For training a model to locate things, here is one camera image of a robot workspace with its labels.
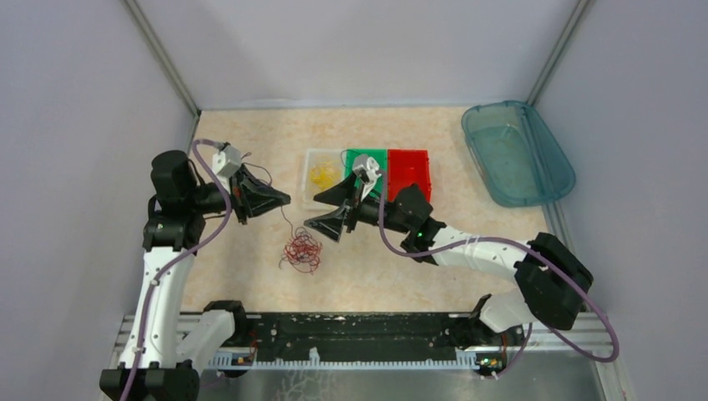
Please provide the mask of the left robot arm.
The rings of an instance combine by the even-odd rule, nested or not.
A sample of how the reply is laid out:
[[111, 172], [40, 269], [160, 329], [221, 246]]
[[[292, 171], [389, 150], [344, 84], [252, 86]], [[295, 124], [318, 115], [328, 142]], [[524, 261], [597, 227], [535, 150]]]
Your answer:
[[217, 146], [207, 170], [210, 182], [182, 150], [165, 151], [151, 163], [155, 194], [143, 229], [143, 281], [134, 324], [117, 366], [99, 378], [111, 400], [195, 400], [201, 374], [218, 349], [224, 343], [241, 345], [250, 335], [241, 302], [226, 300], [208, 303], [197, 326], [179, 339], [186, 281], [199, 250], [231, 216], [244, 225], [291, 198], [258, 180], [231, 145]]

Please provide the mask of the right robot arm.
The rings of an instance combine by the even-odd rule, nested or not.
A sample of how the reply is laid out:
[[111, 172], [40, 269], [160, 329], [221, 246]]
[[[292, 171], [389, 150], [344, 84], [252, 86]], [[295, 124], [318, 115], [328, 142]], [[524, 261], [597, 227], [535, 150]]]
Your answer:
[[474, 236], [432, 217], [432, 205], [416, 184], [400, 189], [392, 201], [363, 194], [356, 177], [314, 197], [335, 206], [305, 221], [305, 227], [339, 241], [360, 223], [378, 228], [393, 253], [434, 266], [466, 267], [514, 283], [509, 292], [482, 297], [470, 322], [481, 344], [493, 343], [503, 331], [532, 322], [571, 329], [594, 278], [556, 236], [540, 232], [526, 242]]

